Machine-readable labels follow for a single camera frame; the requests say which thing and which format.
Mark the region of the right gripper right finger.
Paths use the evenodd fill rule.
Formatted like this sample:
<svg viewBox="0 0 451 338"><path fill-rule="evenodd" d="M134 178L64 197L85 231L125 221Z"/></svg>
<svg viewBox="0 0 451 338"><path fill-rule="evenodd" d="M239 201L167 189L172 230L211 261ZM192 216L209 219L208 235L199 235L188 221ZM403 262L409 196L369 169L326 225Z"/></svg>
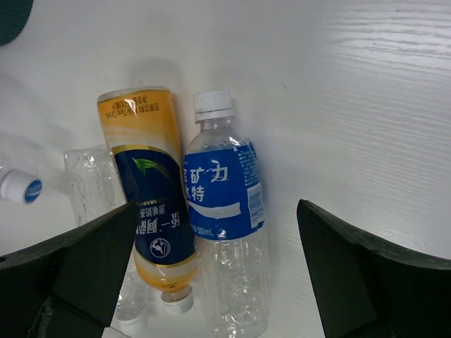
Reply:
<svg viewBox="0 0 451 338"><path fill-rule="evenodd" d="M450 260L389 242L304 199L297 222L326 337L450 336Z"/></svg>

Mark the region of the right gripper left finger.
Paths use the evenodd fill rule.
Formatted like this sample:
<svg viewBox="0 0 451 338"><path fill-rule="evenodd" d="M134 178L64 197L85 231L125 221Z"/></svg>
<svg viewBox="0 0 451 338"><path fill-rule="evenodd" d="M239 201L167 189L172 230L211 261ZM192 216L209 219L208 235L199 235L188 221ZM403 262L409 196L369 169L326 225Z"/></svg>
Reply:
<svg viewBox="0 0 451 338"><path fill-rule="evenodd" d="M109 327L139 222L127 203L1 257L2 337L101 337Z"/></svg>

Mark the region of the clear bottle blue cap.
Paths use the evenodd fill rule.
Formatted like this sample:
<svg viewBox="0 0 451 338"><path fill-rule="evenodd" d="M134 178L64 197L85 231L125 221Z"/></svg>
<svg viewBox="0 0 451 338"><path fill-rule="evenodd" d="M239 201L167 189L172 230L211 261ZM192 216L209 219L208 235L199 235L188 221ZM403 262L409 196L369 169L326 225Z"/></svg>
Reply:
<svg viewBox="0 0 451 338"><path fill-rule="evenodd" d="M105 145L75 149L64 154L69 196L76 225L81 226L125 203L111 152ZM116 318L125 334L147 324L145 288L129 258L116 304Z"/></svg>

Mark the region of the small clear bottle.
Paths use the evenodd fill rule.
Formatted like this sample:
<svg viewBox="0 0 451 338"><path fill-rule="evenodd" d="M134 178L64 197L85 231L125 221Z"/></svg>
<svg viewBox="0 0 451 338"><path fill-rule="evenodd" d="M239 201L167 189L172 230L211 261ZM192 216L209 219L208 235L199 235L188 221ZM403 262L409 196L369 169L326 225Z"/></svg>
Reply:
<svg viewBox="0 0 451 338"><path fill-rule="evenodd" d="M29 140L1 131L1 200L31 204L42 191L38 148Z"/></svg>

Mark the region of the blue label bottle white cap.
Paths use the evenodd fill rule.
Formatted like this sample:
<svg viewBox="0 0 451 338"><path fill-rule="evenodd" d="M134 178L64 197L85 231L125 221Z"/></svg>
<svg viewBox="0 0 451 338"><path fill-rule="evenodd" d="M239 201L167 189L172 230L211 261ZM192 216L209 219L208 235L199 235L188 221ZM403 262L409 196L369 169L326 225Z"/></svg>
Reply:
<svg viewBox="0 0 451 338"><path fill-rule="evenodd" d="M183 172L203 313L215 337L259 337L271 297L257 156L234 127L226 90L196 94L194 114L200 131Z"/></svg>

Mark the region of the orange juice bottle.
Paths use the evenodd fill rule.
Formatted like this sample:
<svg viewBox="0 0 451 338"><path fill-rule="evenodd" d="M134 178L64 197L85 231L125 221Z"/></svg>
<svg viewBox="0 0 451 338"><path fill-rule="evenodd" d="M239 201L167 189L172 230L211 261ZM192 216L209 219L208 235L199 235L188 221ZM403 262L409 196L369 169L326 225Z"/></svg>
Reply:
<svg viewBox="0 0 451 338"><path fill-rule="evenodd" d="M119 89L99 96L97 109L125 199L139 208L137 273L161 292L168 313L186 313L197 264L173 95L166 87Z"/></svg>

